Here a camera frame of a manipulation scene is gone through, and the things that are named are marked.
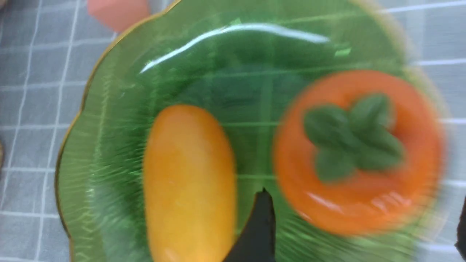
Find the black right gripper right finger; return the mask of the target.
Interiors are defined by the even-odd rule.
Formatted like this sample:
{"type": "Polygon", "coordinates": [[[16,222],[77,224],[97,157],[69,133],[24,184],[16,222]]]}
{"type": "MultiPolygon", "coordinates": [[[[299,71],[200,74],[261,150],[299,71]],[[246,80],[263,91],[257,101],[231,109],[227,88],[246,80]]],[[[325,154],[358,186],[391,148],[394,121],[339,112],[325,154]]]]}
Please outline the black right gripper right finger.
{"type": "Polygon", "coordinates": [[[459,224],[457,227],[457,241],[455,244],[456,249],[461,255],[463,260],[466,260],[466,198],[462,207],[461,215],[459,217],[459,224]]]}

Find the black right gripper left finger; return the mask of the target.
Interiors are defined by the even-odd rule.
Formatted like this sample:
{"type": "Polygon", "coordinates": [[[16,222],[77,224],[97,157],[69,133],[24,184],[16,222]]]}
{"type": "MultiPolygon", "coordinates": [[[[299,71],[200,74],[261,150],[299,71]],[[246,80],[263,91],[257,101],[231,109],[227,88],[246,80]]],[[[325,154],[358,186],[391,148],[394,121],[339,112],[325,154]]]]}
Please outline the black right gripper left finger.
{"type": "Polygon", "coordinates": [[[275,262],[276,217],[271,194],[256,192],[249,219],[225,262],[275,262]]]}

